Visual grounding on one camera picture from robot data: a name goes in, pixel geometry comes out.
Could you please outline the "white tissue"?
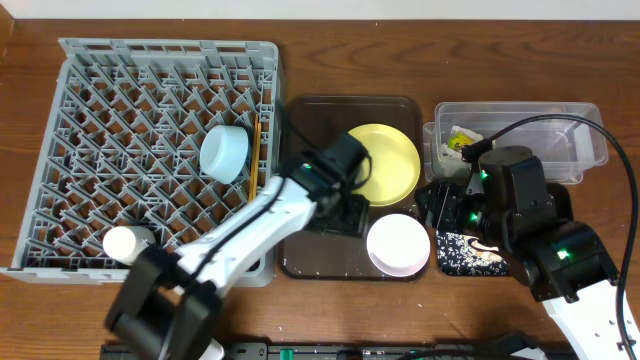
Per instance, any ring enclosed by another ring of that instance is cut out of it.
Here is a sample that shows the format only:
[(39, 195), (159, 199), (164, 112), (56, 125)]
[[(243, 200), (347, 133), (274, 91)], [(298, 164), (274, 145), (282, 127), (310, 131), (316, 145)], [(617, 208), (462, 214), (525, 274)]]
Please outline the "white tissue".
[(455, 165), (465, 165), (465, 162), (463, 161), (463, 156), (462, 156), (462, 149), (460, 151), (454, 151), (451, 150), (447, 147), (447, 140), (449, 138), (448, 137), (445, 139), (445, 141), (442, 143), (442, 149), (440, 150), (440, 153), (443, 157), (443, 159), (445, 161), (449, 161), (452, 164)]

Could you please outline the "yellow plate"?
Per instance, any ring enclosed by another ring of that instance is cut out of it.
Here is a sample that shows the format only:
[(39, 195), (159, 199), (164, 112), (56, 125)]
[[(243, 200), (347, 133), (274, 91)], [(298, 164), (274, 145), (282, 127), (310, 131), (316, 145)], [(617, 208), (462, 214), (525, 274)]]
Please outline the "yellow plate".
[(413, 142), (400, 130), (384, 124), (365, 124), (352, 128), (348, 134), (358, 140), (373, 161), (361, 163), (358, 182), (365, 183), (354, 190), (373, 207), (393, 205), (408, 196), (418, 183), (421, 161)]

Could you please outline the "white bowl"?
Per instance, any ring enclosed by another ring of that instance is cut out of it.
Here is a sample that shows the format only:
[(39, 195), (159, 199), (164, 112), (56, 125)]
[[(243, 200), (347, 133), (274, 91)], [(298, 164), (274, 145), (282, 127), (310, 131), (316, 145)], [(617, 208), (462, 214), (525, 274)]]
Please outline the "white bowl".
[(371, 225), (366, 250), (373, 265), (384, 274), (408, 277), (427, 264), (431, 241), (418, 220), (404, 214), (389, 214)]

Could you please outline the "green snack wrapper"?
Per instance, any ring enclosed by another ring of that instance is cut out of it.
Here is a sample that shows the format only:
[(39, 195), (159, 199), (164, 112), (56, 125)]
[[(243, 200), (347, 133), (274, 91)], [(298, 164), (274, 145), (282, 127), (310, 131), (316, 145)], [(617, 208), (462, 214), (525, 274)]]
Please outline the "green snack wrapper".
[(462, 148), (472, 145), (483, 139), (484, 137), (481, 134), (478, 134), (472, 130), (459, 126), (453, 126), (447, 140), (447, 147), (454, 151), (460, 151)]

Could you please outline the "light blue bowl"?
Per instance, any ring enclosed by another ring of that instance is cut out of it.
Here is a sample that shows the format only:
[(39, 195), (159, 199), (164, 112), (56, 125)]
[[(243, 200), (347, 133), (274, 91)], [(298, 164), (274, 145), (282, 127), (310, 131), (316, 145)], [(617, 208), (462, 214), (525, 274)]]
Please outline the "light blue bowl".
[(248, 134), (243, 127), (217, 125), (206, 134), (200, 148), (200, 169), (214, 180), (230, 184), (240, 175), (248, 151)]

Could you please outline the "white cup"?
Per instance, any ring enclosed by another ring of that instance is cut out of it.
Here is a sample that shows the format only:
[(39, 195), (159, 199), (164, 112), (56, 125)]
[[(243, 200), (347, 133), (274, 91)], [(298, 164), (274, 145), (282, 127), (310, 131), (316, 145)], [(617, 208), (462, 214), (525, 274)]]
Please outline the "white cup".
[(106, 232), (102, 246), (112, 259), (132, 265), (143, 250), (155, 243), (153, 232), (146, 227), (116, 226)]

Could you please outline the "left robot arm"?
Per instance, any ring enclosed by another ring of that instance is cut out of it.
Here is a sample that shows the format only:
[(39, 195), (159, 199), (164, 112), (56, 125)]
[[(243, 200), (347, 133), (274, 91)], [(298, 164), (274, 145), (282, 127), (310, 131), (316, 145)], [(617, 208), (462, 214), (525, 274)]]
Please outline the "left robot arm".
[(322, 151), (280, 166), (257, 197), (201, 238), (173, 252), (149, 244), (133, 258), (104, 321), (141, 359), (222, 359), (214, 338), (223, 299), (271, 248), (315, 218), (350, 209), (373, 160), (343, 133)]

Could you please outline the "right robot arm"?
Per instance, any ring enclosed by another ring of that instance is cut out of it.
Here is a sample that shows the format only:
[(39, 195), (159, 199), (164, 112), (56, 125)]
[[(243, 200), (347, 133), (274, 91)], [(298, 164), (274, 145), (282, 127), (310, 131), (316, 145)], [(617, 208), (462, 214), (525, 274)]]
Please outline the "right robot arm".
[(467, 184), (437, 180), (415, 200), (426, 226), (476, 238), (507, 262), (581, 359), (633, 359), (639, 329), (622, 275), (596, 232), (573, 218), (524, 146), (479, 155)]

